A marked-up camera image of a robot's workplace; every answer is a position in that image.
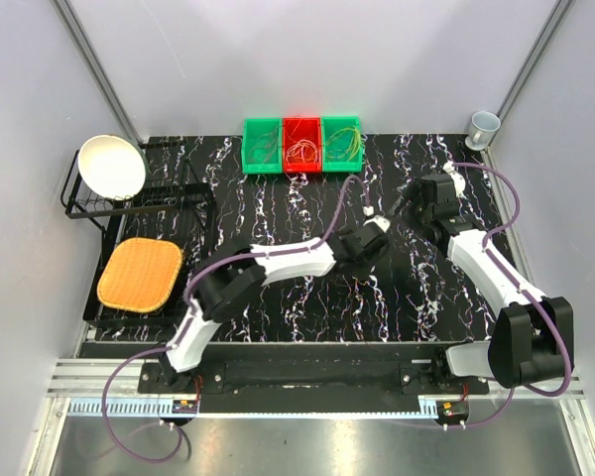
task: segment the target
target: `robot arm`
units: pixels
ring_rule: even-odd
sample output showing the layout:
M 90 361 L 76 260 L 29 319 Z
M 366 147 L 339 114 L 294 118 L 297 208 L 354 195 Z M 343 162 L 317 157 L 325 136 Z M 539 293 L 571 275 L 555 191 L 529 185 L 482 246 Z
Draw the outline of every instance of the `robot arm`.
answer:
M 461 268 L 483 294 L 497 317 L 490 341 L 455 345 L 447 350 L 454 376 L 493 377 L 506 388 L 526 385 L 564 373 L 555 341 L 523 291 L 545 308 L 562 335 L 572 362 L 572 309 L 562 298 L 550 299 L 523 278 L 496 250 L 483 246 L 485 232 L 473 216 L 461 216 L 458 195 L 464 178 L 454 170 L 416 180 L 386 216 L 365 210 L 357 231 L 339 231 L 321 243 L 315 238 L 281 246 L 249 245 L 240 239 L 222 245 L 203 268 L 219 266 L 238 254 L 255 258 L 219 266 L 207 274 L 189 299 L 190 307 L 169 350 L 161 359 L 166 376 L 195 368 L 220 324 L 237 316 L 251 291 L 276 281 L 330 272 L 367 274 L 388 248 L 391 220 L 406 223 Z M 506 272 L 499 268 L 500 263 Z
M 563 297 L 549 298 L 485 243 L 486 232 L 459 212 L 464 178 L 449 164 L 447 174 L 417 180 L 390 210 L 437 247 L 472 280 L 497 318 L 492 338 L 450 347 L 447 364 L 455 376 L 496 379 L 512 388 L 564 375 L 564 362 L 549 328 L 526 294 L 546 311 L 573 362 L 573 311 Z
M 386 232 L 390 221 L 372 216 L 356 231 L 339 231 L 325 243 L 314 238 L 279 246 L 249 245 L 240 238 L 221 246 L 203 268 L 238 254 L 253 253 L 245 259 L 220 267 L 202 279 L 193 295 L 171 348 L 161 359 L 166 376 L 194 369 L 202 352 L 220 325 L 242 312 L 251 292 L 259 287 L 291 278 L 324 276 L 331 271 L 367 275 L 388 247 Z

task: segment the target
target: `white wall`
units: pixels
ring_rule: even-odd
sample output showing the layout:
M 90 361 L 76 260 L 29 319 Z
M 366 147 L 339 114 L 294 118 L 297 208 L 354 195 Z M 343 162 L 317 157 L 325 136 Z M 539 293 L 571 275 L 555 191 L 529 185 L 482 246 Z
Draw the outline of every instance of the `white wall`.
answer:
M 493 152 L 524 203 L 518 230 L 535 283 L 573 305 L 595 419 L 595 0 L 576 2 Z
M 118 132 L 51 2 L 0 0 L 0 476 L 19 474 L 98 256 L 60 183 L 88 137 Z
M 72 0 L 139 133 L 358 114 L 462 132 L 497 110 L 554 0 Z

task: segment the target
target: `wire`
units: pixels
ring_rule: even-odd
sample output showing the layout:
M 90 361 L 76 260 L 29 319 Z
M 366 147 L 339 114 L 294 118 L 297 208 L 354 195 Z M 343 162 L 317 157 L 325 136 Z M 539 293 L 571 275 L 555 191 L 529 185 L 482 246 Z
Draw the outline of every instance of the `wire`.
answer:
M 512 226 L 514 223 L 516 223 L 516 220 L 518 219 L 518 215 L 520 214 L 520 198 L 518 197 L 518 191 L 516 190 L 514 185 L 509 181 L 509 179 L 507 177 L 505 177 L 503 174 L 496 171 L 495 169 L 492 169 L 491 167 L 483 166 L 481 164 L 470 164 L 467 162 L 457 162 L 457 163 L 454 163 L 454 166 L 455 167 L 463 167 L 463 168 L 471 168 L 471 169 L 480 169 L 480 170 L 487 172 L 489 174 L 493 174 L 496 177 L 498 177 L 509 188 L 512 195 L 514 196 L 514 203 L 515 203 L 514 214 L 512 215 L 512 217 L 509 219 L 509 221 L 507 223 L 505 223 L 504 225 L 498 226 L 498 227 L 487 232 L 487 234 L 483 237 L 483 248 L 485 249 L 485 253 L 489 257 L 489 259 L 498 267 L 498 269 L 507 277 L 507 279 L 516 287 L 516 289 L 520 293 L 522 293 L 525 296 L 525 298 L 527 298 L 529 300 L 529 302 L 534 306 L 535 310 L 537 310 L 539 315 L 542 317 L 542 320 L 546 324 L 546 327 L 548 327 L 548 330 L 551 332 L 551 335 L 553 336 L 553 339 L 555 340 L 555 344 L 557 345 L 557 348 L 559 349 L 560 354 L 562 355 L 562 361 L 564 363 L 564 377 L 562 379 L 561 385 L 559 386 L 559 388 L 557 390 L 549 392 L 546 390 L 539 389 L 538 387 L 534 387 L 533 385 L 526 385 L 526 387 L 529 390 L 531 390 L 532 392 L 535 392 L 535 393 L 542 395 L 544 397 L 552 397 L 552 398 L 559 397 L 564 392 L 566 392 L 566 390 L 568 389 L 568 386 L 570 385 L 570 382 L 571 382 L 571 372 L 572 372 L 571 359 L 570 359 L 570 355 L 568 354 L 568 349 L 566 348 L 566 344 L 564 344 L 564 339 L 562 339 L 562 336 L 559 334 L 557 327 L 555 327 L 555 324 L 553 323 L 551 318 L 548 316 L 548 313 L 541 306 L 539 301 L 528 290 L 522 289 L 520 281 L 518 281 L 518 279 L 509 271 L 509 269 L 503 264 L 503 262 L 500 259 L 498 259 L 498 257 L 494 254 L 494 252 L 492 252 L 491 249 L 487 248 L 487 244 L 489 243 L 489 240 L 491 239 L 492 236 L 494 236 L 497 233 L 500 233 L 501 231 L 505 231 L 507 228 Z
M 339 141 L 343 141 L 344 136 L 351 134 L 350 140 L 348 141 L 348 147 L 346 149 L 331 149 L 330 146 Z M 361 133 L 357 127 L 345 127 L 339 129 L 330 135 L 325 144 L 326 158 L 331 161 L 341 161 L 343 159 L 346 162 L 352 161 L 357 154 L 361 152 L 362 148 Z
M 144 463 L 159 464 L 159 463 L 165 463 L 167 461 L 170 461 L 172 458 L 174 458 L 175 455 L 179 452 L 180 446 L 182 445 L 182 441 L 183 441 L 182 429 L 180 429 L 178 426 L 174 426 L 174 429 L 178 433 L 177 445 L 175 446 L 175 449 L 172 450 L 172 452 L 168 453 L 163 458 L 147 458 L 145 456 L 142 456 L 139 453 L 135 453 L 133 450 L 129 449 L 121 442 L 121 440 L 117 437 L 117 435 L 115 434 L 115 432 L 112 429 L 112 425 L 110 424 L 110 417 L 108 416 L 108 392 L 110 391 L 110 386 L 112 385 L 112 381 L 114 380 L 114 378 L 130 362 L 133 362 L 137 359 L 141 359 L 143 357 L 147 357 L 149 355 L 161 354 L 161 353 L 167 352 L 169 350 L 170 350 L 170 347 L 159 347 L 157 349 L 144 350 L 143 352 L 139 352 L 138 354 L 135 354 L 132 357 L 128 358 L 127 360 L 122 362 L 119 365 L 119 367 L 117 367 L 112 372 L 112 374 L 110 374 L 110 377 L 108 377 L 108 380 L 106 381 L 106 385 L 103 387 L 103 392 L 101 394 L 101 416 L 103 417 L 104 425 L 106 426 L 106 430 L 108 431 L 108 436 L 110 436 L 110 439 L 112 439 L 113 443 L 115 443 L 115 445 L 119 449 L 121 449 L 124 453 L 126 453 L 128 456 L 138 459 L 139 461 L 142 461 Z
M 465 402 L 465 399 L 467 399 L 468 395 L 469 395 L 469 385 L 467 385 L 467 383 L 464 383 L 463 384 L 463 395 L 461 396 L 460 400 L 456 403 L 460 404 L 461 402 Z
M 279 127 L 276 126 L 273 131 L 258 136 L 254 146 L 247 153 L 249 164 L 267 164 L 278 153 L 278 131 Z M 264 160 L 261 161 L 258 156 L 262 156 Z
M 306 157 L 304 151 L 312 149 L 312 153 Z M 300 139 L 287 149 L 287 161 L 292 163 L 312 164 L 319 161 L 318 148 L 309 139 Z

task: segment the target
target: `table surface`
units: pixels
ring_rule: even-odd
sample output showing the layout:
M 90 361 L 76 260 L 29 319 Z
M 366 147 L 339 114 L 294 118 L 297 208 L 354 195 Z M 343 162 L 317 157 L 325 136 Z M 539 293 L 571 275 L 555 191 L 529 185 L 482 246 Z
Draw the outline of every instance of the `table surface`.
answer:
M 472 402 L 471 419 L 480 420 L 495 408 L 491 402 Z M 183 427 L 189 446 L 158 467 L 119 450 L 98 457 L 112 446 L 101 418 L 70 416 L 52 474 L 579 475 L 561 412 L 553 401 L 514 400 L 492 424 L 448 433 L 388 420 L 198 418 Z M 168 454 L 176 438 L 162 427 L 129 436 L 148 422 L 112 420 L 117 435 L 134 451 L 153 458 Z
M 455 162 L 482 163 L 461 135 L 366 136 L 365 167 L 360 178 L 368 185 L 376 211 L 388 209 L 414 178 L 442 172 Z M 181 138 L 153 138 L 164 142 Z M 347 174 L 245 176 L 241 138 L 188 137 L 175 149 L 151 150 L 148 159 L 163 163 L 164 174 L 189 158 L 210 184 L 217 202 L 218 244 L 242 234 L 263 245 L 303 241 L 320 235 L 330 222 L 341 183 Z M 461 212 L 472 213 L 486 228 L 498 226 L 500 215 L 487 176 L 463 171 L 467 181 Z M 362 222 L 361 189 L 351 186 L 339 226 Z M 199 262 L 193 220 L 163 214 L 158 233 L 142 230 L 141 215 L 129 217 L 124 238 L 151 236 L 183 240 L 185 269 Z M 480 293 L 436 249 L 399 223 L 392 229 L 389 254 L 367 281 L 341 276 L 305 277 L 264 287 L 251 296 L 242 315 L 225 323 L 214 340 L 235 342 L 344 342 L 479 340 L 491 335 L 494 316 Z M 496 246 L 511 260 L 505 236 Z M 119 311 L 116 318 L 123 318 Z M 96 340 L 158 341 L 173 328 L 146 325 L 100 329 Z

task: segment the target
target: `dish rack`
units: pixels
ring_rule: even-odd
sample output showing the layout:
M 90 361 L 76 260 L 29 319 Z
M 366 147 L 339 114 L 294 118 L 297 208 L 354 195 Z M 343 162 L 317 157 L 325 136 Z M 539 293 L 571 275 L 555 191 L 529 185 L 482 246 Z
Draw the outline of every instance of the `dish rack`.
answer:
M 172 325 L 184 314 L 181 287 L 195 263 L 205 260 L 215 245 L 216 206 L 208 183 L 198 178 L 189 158 L 177 149 L 186 141 L 140 144 L 148 162 L 146 182 L 133 197 L 113 200 L 92 191 L 75 167 L 79 150 L 72 158 L 59 201 L 70 219 L 88 219 L 101 232 L 101 255 L 97 263 L 83 320 L 100 328 Z M 145 237 L 172 241 L 183 249 L 184 262 L 171 298 L 162 309 L 139 314 L 104 306 L 97 284 L 115 247 L 128 238 Z

